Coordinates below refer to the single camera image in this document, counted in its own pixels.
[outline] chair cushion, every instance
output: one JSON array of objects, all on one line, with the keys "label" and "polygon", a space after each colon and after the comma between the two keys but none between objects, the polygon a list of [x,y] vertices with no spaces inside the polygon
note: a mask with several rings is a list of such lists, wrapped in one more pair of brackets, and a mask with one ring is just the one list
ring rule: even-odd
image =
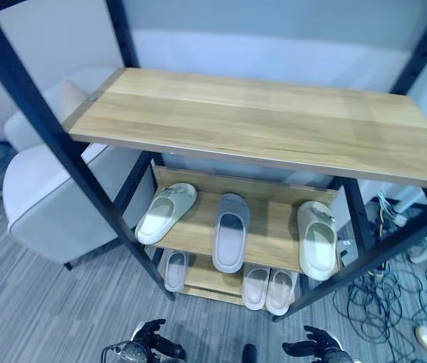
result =
[{"label": "chair cushion", "polygon": [[[104,144],[91,144],[82,153],[82,159],[90,163],[106,148]],[[46,145],[19,152],[8,165],[3,180],[3,204],[8,227],[69,177],[69,173]]]}]

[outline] tangled wires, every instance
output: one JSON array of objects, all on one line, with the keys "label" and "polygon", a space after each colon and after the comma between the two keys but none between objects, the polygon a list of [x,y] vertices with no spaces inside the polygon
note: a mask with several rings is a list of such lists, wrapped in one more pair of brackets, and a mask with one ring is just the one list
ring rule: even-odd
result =
[{"label": "tangled wires", "polygon": [[415,352],[400,324],[427,321],[427,269],[426,287],[422,280],[408,270],[383,271],[367,274],[348,286],[348,302],[341,307],[340,290],[333,295],[336,311],[347,318],[356,334],[369,343],[387,343],[391,361],[405,361]]}]

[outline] slide sandal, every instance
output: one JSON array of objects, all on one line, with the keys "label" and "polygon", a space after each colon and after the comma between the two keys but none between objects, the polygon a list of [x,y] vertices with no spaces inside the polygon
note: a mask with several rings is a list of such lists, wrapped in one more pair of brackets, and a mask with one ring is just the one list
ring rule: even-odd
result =
[{"label": "slide sandal", "polygon": [[293,271],[272,269],[268,282],[265,306],[274,315],[284,315],[294,301],[294,289],[299,274]]},{"label": "slide sandal", "polygon": [[325,281],[336,268],[337,233],[333,213],[319,202],[305,202],[297,211],[299,262],[310,278]]},{"label": "slide sandal", "polygon": [[181,251],[171,251],[166,261],[165,289],[173,293],[183,290],[190,255]]},{"label": "slide sandal", "polygon": [[259,310],[265,305],[270,271],[268,267],[245,264],[242,298],[250,310]]},{"label": "slide sandal", "polygon": [[238,194],[226,193],[218,202],[213,265],[221,272],[240,270],[249,231],[250,211]]},{"label": "slide sandal", "polygon": [[187,183],[163,189],[151,202],[136,226],[135,236],[142,244],[155,244],[195,204],[196,189]]}]

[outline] wooden shelf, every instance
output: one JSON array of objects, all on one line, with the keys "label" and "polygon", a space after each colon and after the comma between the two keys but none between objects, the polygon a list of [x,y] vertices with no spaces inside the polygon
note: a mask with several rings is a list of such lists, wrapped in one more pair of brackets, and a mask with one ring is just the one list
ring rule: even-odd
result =
[{"label": "wooden shelf", "polygon": [[406,96],[121,69],[64,123],[75,140],[427,188]]},{"label": "wooden shelf", "polygon": [[329,204],[337,193],[158,166],[154,173],[159,191],[177,182],[191,183],[198,190],[195,205],[155,246],[211,256],[218,201],[224,193],[238,193],[250,209],[244,261],[292,271],[301,271],[297,208],[306,200]]},{"label": "wooden shelf", "polygon": [[[159,264],[161,275],[165,275],[165,257]],[[212,258],[204,255],[190,255],[184,289],[181,293],[243,305],[243,269],[235,274],[224,274],[213,266]]]}]

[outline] black metal post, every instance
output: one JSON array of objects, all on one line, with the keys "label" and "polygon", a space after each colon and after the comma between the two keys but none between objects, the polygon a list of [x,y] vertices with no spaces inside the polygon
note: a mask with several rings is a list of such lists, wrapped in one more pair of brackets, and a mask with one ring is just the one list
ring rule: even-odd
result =
[{"label": "black metal post", "polygon": [[419,40],[411,59],[391,87],[391,93],[406,95],[427,64],[427,29]]},{"label": "black metal post", "polygon": [[150,153],[149,151],[142,151],[139,155],[138,161],[136,161],[136,164],[129,173],[128,178],[122,185],[121,190],[116,195],[114,205],[118,209],[119,213],[121,213],[121,215],[124,214],[129,205],[129,202],[136,192],[136,189],[138,189],[138,185],[141,183],[144,174],[151,166],[152,159],[153,153]]},{"label": "black metal post", "polygon": [[124,67],[139,68],[135,44],[132,40],[131,28],[124,11],[122,0],[106,0],[106,4],[109,10],[110,21],[113,24],[114,33],[116,34],[117,44],[121,51]]},{"label": "black metal post", "polygon": [[129,248],[164,294],[173,300],[175,296],[164,288],[163,279],[156,266],[135,240],[134,234],[125,223],[118,209],[106,195],[91,170],[85,165],[80,154],[81,148],[63,130],[1,28],[0,82],[44,142],[50,147],[56,158],[117,233],[121,241]]},{"label": "black metal post", "polygon": [[375,239],[371,231],[370,221],[367,218],[366,207],[364,206],[357,179],[343,178],[342,183],[346,193],[346,200],[348,201],[357,252],[362,255],[374,247]]},{"label": "black metal post", "polygon": [[412,244],[419,242],[427,235],[427,211],[421,216],[410,220],[404,228],[387,236],[373,249],[366,251],[365,254],[356,259],[348,266],[344,267],[333,275],[329,280],[310,290],[300,299],[297,299],[290,307],[289,311],[282,316],[275,316],[273,321],[280,321],[289,315],[315,303],[334,290],[349,284],[355,278],[364,275],[369,270],[396,256]]}]

